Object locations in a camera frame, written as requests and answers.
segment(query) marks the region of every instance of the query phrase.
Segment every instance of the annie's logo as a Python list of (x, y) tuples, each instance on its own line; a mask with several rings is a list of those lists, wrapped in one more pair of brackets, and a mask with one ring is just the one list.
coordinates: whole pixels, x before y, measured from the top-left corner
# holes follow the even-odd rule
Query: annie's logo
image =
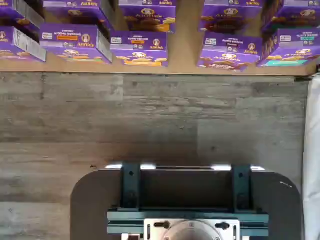
[(302, 49), (302, 50), (298, 50), (295, 53), (296, 54), (306, 54), (306, 53), (310, 53), (311, 50), (310, 49)]
[(8, 42), (8, 39), (6, 39), (6, 33), (4, 31), (0, 31), (0, 42)]
[(172, 1), (170, 0), (163, 0), (159, 2), (160, 5), (171, 5), (172, 6)]
[(150, 8), (144, 8), (144, 9), (141, 10), (141, 13), (143, 15), (150, 16), (150, 15), (154, 15), (156, 12), (154, 10), (150, 9)]
[(231, 53), (224, 53), (222, 56), (215, 56), (213, 59), (219, 59), (219, 60), (225, 60), (225, 62), (232, 63), (234, 62), (239, 62), (240, 60), (237, 59), (237, 55), (231, 54)]
[(134, 52), (134, 53), (132, 53), (132, 55), (137, 58), (145, 58), (147, 56), (147, 54), (145, 54), (143, 52)]
[(257, 51), (255, 51), (256, 49), (256, 45), (254, 43), (250, 43), (248, 45), (248, 50), (245, 50), (244, 53), (245, 54), (258, 54)]
[(258, 2), (258, 1), (256, 1), (256, 0), (247, 1), (245, 4), (246, 4), (246, 5), (256, 5), (256, 6), (260, 6), (260, 2)]
[(295, 52), (295, 54), (286, 54), (285, 56), (301, 56), (301, 55), (311, 55), (311, 49), (302, 49)]
[(86, 2), (81, 2), (81, 6), (94, 6), (97, 7), (98, 3), (92, 1), (92, 0), (86, 0)]
[(235, 8), (227, 8), (226, 10), (223, 11), (224, 14), (229, 15), (229, 16), (233, 16), (233, 15), (237, 15), (238, 10)]
[(160, 40), (156, 38), (156, 39), (153, 40), (153, 46), (151, 46), (150, 49), (163, 50), (164, 47), (163, 47), (163, 46), (160, 46)]
[(90, 43), (90, 35), (89, 34), (83, 34), (81, 36), (82, 42), (78, 43), (78, 47), (87, 47), (87, 48), (94, 48), (95, 45)]

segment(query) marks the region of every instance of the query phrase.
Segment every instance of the macaroni box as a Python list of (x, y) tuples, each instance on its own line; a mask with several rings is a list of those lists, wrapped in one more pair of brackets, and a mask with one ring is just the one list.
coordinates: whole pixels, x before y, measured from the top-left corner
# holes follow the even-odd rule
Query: macaroni box
[(320, 56), (320, 28), (278, 29), (264, 42), (258, 66), (300, 66)]
[(254, 21), (263, 6), (264, 0), (205, 0), (199, 29), (233, 33)]
[(0, 26), (0, 60), (46, 61), (46, 50), (13, 26)]
[(168, 66), (166, 32), (115, 32), (111, 37), (111, 51), (125, 65)]
[(116, 15), (108, 0), (43, 0), (43, 7), (75, 24), (102, 23), (109, 32), (115, 29)]
[(131, 31), (176, 31), (177, 0), (119, 0)]
[(112, 62), (110, 43), (95, 25), (44, 24), (40, 45), (68, 62)]
[(262, 15), (262, 31), (285, 27), (317, 27), (320, 24), (320, 1), (274, 0)]
[(0, 18), (4, 24), (27, 30), (36, 38), (39, 37), (40, 26), (45, 22), (24, 0), (0, 0)]
[(243, 71), (260, 60), (262, 39), (206, 32), (197, 66)]

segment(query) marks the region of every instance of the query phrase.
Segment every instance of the circular mount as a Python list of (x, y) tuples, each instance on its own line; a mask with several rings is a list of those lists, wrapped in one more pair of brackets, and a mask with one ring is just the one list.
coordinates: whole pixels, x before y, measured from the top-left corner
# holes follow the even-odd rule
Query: circular mount
[(173, 224), (161, 240), (223, 240), (218, 231), (199, 220), (184, 220)]

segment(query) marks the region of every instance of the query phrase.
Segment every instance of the metal plate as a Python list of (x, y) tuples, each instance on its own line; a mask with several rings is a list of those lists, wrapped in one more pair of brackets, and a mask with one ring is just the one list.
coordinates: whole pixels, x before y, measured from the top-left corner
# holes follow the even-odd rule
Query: metal plate
[[(157, 227), (161, 223), (169, 225)], [(218, 226), (228, 225), (227, 229)], [(235, 219), (145, 219), (144, 240), (240, 240), (240, 222)]]

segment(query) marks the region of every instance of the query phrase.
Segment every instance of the metal bracket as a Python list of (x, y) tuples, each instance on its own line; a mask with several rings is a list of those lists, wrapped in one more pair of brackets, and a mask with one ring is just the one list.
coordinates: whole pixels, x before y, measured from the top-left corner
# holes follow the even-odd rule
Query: metal bracket
[(232, 187), (234, 212), (252, 211), (250, 165), (232, 166)]
[(138, 211), (140, 207), (140, 164), (125, 163), (122, 166), (121, 207)]

